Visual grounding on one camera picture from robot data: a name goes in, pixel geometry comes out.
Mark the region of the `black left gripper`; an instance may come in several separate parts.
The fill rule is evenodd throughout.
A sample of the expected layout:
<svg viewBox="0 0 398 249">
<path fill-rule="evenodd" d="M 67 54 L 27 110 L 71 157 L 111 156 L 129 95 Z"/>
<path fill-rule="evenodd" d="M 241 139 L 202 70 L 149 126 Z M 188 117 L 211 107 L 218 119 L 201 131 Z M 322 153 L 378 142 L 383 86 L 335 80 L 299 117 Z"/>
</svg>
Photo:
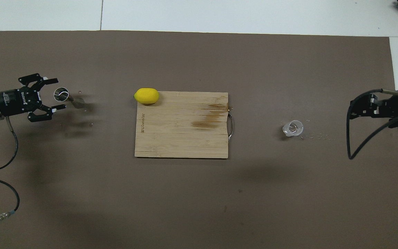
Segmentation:
<svg viewBox="0 0 398 249">
<path fill-rule="evenodd" d="M 57 84 L 57 78 L 45 79 L 39 73 L 18 78 L 23 85 L 20 89 L 12 89 L 0 92 L 0 114 L 14 116 L 28 112 L 27 119 L 30 122 L 52 120 L 57 110 L 65 109 L 66 104 L 46 106 L 42 104 L 39 91 L 45 85 Z M 34 114 L 35 110 L 41 110 L 43 114 Z"/>
</svg>

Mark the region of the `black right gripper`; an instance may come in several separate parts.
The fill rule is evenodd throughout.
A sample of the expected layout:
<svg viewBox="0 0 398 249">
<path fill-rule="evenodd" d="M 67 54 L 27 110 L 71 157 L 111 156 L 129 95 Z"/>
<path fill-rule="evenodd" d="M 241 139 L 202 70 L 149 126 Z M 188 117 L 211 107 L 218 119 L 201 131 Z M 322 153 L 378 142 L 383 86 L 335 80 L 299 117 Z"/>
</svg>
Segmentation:
<svg viewBox="0 0 398 249">
<path fill-rule="evenodd" d="M 383 115 L 384 118 L 392 120 L 398 117 L 398 98 L 389 98 L 383 101 L 384 105 L 381 106 L 381 101 L 378 97 L 361 97 L 353 103 L 351 101 L 350 118 L 370 117 L 379 118 Z M 398 127 L 398 122 L 391 124 L 389 128 Z"/>
</svg>

